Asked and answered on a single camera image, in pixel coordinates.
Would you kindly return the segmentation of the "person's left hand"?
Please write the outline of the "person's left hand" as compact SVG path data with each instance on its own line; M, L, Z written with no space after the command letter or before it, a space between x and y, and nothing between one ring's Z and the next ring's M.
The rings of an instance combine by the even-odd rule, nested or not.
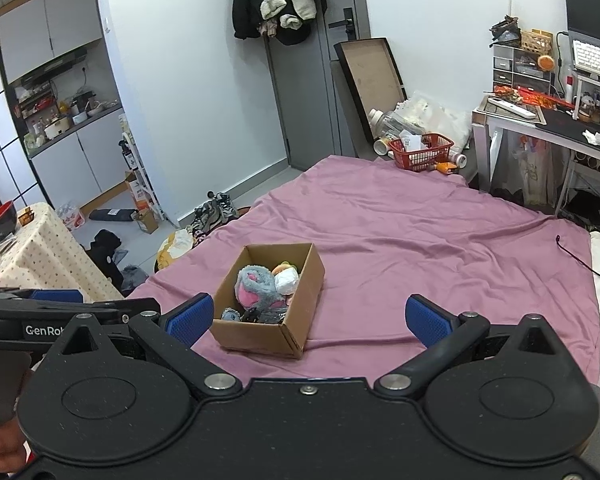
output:
M16 474L27 465L26 438L14 416L0 426L0 474Z

